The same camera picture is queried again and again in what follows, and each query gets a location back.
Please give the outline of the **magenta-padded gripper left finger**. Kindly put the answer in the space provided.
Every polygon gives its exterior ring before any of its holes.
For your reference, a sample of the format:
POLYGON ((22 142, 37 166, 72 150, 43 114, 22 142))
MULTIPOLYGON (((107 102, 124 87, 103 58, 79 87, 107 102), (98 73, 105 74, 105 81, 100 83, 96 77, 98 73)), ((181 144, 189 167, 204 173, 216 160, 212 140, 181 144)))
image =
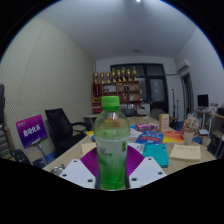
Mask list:
POLYGON ((93 148, 81 159, 72 159, 60 177, 84 188, 100 188, 100 171, 97 148, 93 148))

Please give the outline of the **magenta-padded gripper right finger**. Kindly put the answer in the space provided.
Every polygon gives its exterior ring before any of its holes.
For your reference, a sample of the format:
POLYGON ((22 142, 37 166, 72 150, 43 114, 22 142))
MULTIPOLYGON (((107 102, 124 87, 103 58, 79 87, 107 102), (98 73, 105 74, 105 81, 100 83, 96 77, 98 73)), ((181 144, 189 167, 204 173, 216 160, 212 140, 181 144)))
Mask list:
POLYGON ((140 188, 166 176, 153 157, 144 157, 129 146, 126 158, 126 186, 129 189, 140 188))

